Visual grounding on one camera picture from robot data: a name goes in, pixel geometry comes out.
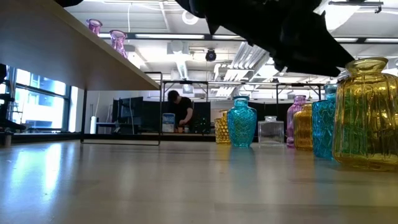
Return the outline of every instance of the textured glass vase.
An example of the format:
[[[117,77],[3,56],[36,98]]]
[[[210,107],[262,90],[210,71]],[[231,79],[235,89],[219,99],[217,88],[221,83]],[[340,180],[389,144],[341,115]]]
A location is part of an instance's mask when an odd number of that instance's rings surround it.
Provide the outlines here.
[[[228,110],[220,110],[221,118],[215,120],[216,143],[230,144],[226,114]]]
[[[111,30],[109,32],[111,34],[112,47],[119,54],[121,54],[124,58],[127,58],[127,52],[124,49],[124,40],[126,40],[127,35],[120,30]]]
[[[266,116],[265,121],[258,122],[260,144],[283,144],[285,139],[284,122],[277,121],[276,116]]]
[[[87,19],[88,28],[95,34],[100,34],[102,22],[97,19]]]
[[[248,96],[235,96],[234,107],[228,111],[228,131],[231,144],[249,147],[256,130],[257,111],[248,107]]]
[[[294,97],[293,105],[287,110],[286,119],[286,133],[287,133],[287,146],[294,147],[294,127],[293,127],[293,115],[303,109],[305,104],[305,95],[297,95]]]
[[[337,84],[325,85],[326,100],[312,104],[312,141],[315,156],[332,159]]]
[[[347,64],[351,76],[336,93],[333,157],[375,170],[398,167],[398,77],[381,73],[386,58]]]
[[[303,105],[303,110],[294,114],[294,147],[297,150],[312,150],[312,104]]]

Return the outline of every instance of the security camera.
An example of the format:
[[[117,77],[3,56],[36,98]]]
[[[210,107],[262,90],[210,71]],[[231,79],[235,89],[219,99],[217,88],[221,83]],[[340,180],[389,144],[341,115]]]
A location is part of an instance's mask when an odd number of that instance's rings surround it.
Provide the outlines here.
[[[206,54],[206,61],[214,62],[217,58],[217,54],[214,49],[209,49]]]

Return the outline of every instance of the black shirt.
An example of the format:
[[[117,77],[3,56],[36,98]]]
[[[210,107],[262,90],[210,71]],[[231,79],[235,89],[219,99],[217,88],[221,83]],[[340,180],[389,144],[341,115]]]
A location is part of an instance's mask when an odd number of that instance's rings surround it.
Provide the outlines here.
[[[192,101],[188,97],[181,97],[180,103],[170,102],[169,113],[175,114],[175,123],[178,125],[181,120],[187,117],[187,109],[192,108]]]

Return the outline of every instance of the fluorescent light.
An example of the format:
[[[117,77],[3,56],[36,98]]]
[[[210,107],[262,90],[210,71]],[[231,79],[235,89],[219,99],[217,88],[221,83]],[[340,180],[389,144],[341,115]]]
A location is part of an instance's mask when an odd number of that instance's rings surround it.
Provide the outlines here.
[[[350,43],[354,43],[358,41],[358,38],[340,38],[340,37],[336,37],[335,40],[337,42],[350,42]]]
[[[101,37],[101,38],[111,38],[111,34],[98,34],[98,37]]]
[[[204,39],[197,34],[136,34],[137,39]]]
[[[213,39],[215,40],[244,40],[241,36],[238,35],[213,35]]]
[[[398,38],[368,38],[365,42],[398,43]]]
[[[247,85],[276,85],[276,84],[278,84],[278,83],[266,83],[266,82],[263,82],[263,83],[252,83],[252,82],[249,82],[249,83],[246,83]]]
[[[241,82],[208,82],[209,84],[224,84],[224,85],[238,85]]]

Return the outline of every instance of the yellow glass vase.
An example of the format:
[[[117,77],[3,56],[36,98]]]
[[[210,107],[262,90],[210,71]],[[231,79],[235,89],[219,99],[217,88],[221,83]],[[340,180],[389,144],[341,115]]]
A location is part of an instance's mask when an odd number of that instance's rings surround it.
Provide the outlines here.
[[[294,147],[312,151],[312,104],[303,105],[303,110],[294,114]]]
[[[228,125],[226,120],[228,110],[220,110],[221,118],[215,119],[216,143],[217,144],[231,144],[229,140]]]
[[[347,64],[351,76],[336,93],[333,157],[375,170],[398,167],[398,77],[381,73],[386,58]]]

